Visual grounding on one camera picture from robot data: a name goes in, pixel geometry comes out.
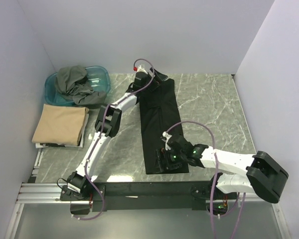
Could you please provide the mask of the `aluminium frame rail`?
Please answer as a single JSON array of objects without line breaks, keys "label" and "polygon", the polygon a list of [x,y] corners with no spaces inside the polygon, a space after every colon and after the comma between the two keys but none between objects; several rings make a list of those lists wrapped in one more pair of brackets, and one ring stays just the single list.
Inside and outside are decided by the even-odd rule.
[{"label": "aluminium frame rail", "polygon": [[[183,182],[96,182],[106,201],[109,197],[139,198],[141,196],[190,196],[209,200],[209,183],[206,181]],[[88,202],[100,201],[98,192],[90,187],[90,195],[81,197],[67,190],[67,185],[53,183],[24,183],[18,193],[18,203]]]}]

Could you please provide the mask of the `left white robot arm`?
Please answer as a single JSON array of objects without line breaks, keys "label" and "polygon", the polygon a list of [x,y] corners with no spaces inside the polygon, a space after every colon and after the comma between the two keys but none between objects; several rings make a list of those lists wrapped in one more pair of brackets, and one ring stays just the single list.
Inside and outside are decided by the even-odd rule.
[{"label": "left white robot arm", "polygon": [[95,122],[93,140],[79,166],[67,178],[67,190],[78,200],[84,200],[90,195],[92,178],[89,173],[95,168],[97,159],[109,141],[117,135],[120,129],[122,114],[136,105],[142,96],[156,90],[168,76],[150,68],[147,72],[142,66],[134,67],[134,81],[117,101],[102,106]]}]

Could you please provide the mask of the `black t shirt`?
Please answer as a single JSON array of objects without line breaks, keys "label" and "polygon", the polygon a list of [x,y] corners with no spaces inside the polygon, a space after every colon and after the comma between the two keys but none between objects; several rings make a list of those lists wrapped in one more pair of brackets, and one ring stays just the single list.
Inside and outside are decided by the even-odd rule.
[{"label": "black t shirt", "polygon": [[141,134],[146,174],[188,173],[188,164],[174,170],[160,171],[156,152],[165,147],[162,133],[181,121],[175,96],[175,81],[167,79],[154,91],[139,98]]}]

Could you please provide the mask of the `folded tan t shirt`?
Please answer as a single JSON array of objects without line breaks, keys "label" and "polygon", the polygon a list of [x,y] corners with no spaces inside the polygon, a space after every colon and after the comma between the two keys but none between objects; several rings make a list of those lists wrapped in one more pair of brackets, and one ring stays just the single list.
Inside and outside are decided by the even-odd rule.
[{"label": "folded tan t shirt", "polygon": [[78,146],[84,134],[89,109],[45,104],[32,143]]}]

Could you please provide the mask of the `teal plastic bin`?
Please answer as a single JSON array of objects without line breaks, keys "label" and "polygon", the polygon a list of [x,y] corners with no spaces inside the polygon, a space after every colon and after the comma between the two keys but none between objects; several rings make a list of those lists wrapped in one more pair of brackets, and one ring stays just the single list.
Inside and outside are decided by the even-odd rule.
[{"label": "teal plastic bin", "polygon": [[[107,94],[111,89],[111,81],[108,71],[102,66],[86,67],[88,82],[94,91],[104,91]],[[55,89],[55,80],[57,73],[50,75],[44,84],[45,102],[54,106],[75,107],[72,100],[63,98]]]}]

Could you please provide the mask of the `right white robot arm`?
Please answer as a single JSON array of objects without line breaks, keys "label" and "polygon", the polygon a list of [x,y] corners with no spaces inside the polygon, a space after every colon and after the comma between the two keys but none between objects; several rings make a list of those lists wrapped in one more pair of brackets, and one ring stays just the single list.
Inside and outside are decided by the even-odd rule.
[{"label": "right white robot arm", "polygon": [[266,202],[279,202],[289,174],[269,154],[239,154],[205,144],[192,145],[180,134],[164,132],[164,147],[157,151],[161,166],[168,171],[188,164],[217,169],[211,178],[209,194],[215,199],[229,193],[252,193]]}]

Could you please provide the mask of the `grey t shirt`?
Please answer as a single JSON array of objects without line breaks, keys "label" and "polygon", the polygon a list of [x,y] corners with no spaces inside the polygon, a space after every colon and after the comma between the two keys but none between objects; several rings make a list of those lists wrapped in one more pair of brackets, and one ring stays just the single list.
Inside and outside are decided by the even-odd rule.
[{"label": "grey t shirt", "polygon": [[86,68],[80,65],[61,68],[54,85],[63,98],[72,100],[78,106],[102,104],[107,96],[105,91],[93,89]]}]

